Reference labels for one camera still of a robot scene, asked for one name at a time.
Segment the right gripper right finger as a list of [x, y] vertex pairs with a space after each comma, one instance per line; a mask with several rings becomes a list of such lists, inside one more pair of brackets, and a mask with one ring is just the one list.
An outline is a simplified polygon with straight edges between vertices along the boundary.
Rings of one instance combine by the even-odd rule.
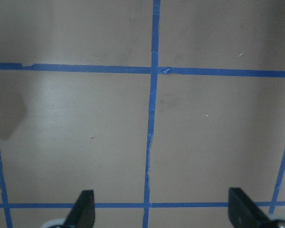
[[228, 218], [234, 228], [276, 227], [241, 188], [228, 190]]

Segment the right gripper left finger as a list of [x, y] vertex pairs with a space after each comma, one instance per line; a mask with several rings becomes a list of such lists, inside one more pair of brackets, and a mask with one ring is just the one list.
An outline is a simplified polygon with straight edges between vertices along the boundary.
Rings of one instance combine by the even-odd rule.
[[92, 228], [95, 224], [93, 190], [83, 190], [63, 223], [64, 228]]

